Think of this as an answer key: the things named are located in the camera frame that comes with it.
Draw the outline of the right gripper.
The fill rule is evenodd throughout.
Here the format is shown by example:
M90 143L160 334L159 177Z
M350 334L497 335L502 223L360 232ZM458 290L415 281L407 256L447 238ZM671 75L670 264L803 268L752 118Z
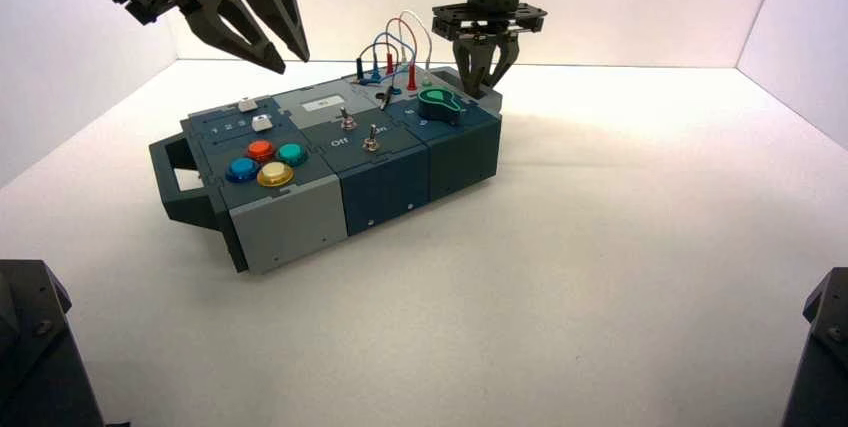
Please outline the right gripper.
M463 91L482 95L485 74L485 45L472 37L495 37L499 57L483 84L494 88L517 60L520 48L517 33L539 32L548 12L520 0L465 0L432 9L432 31L453 41L453 53Z

